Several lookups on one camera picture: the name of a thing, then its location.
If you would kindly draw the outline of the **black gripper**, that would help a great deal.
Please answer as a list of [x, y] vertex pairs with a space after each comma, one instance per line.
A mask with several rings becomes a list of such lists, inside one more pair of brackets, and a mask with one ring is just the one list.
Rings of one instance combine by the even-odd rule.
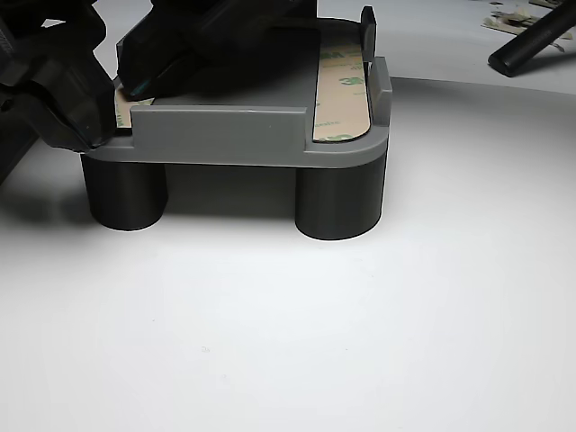
[[256, 37], [289, 16], [314, 18], [315, 1], [154, 1], [117, 43], [118, 78], [127, 99], [172, 94], [205, 65], [189, 37], [228, 41]]

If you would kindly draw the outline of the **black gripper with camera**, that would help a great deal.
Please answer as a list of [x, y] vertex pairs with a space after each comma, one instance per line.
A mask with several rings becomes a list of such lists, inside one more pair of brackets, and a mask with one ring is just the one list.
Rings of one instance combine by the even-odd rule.
[[1, 177], [35, 140], [86, 153], [115, 133], [115, 86], [95, 48], [106, 26], [91, 1], [1, 3]]

